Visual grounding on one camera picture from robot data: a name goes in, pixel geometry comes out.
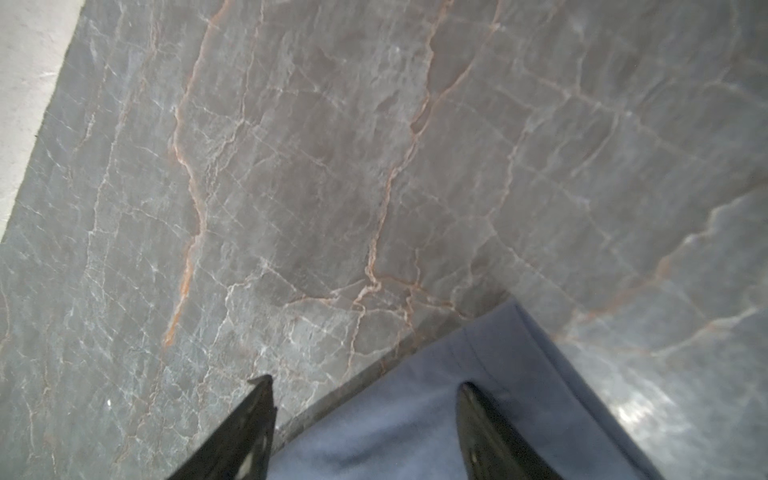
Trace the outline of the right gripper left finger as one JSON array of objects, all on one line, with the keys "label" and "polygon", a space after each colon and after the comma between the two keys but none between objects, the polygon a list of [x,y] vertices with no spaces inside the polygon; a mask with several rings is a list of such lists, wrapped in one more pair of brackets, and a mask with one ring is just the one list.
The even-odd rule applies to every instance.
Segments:
[{"label": "right gripper left finger", "polygon": [[253,390],[173,474],[172,479],[265,479],[277,407],[273,377],[248,381]]}]

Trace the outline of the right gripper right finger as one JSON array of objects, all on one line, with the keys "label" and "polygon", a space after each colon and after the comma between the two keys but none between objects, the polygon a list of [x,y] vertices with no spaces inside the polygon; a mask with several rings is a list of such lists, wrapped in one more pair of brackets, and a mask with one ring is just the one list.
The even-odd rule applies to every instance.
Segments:
[{"label": "right gripper right finger", "polygon": [[456,425],[470,479],[561,479],[494,402],[472,383],[465,382],[458,388]]}]

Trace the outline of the blue-grey tank top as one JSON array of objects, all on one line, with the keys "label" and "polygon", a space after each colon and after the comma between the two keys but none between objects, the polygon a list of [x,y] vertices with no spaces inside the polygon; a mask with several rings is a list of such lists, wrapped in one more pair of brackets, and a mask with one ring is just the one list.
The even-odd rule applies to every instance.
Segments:
[{"label": "blue-grey tank top", "polygon": [[476,385],[561,479],[656,479],[658,469],[540,326],[508,302],[434,342],[270,462],[272,479],[470,479],[457,391]]}]

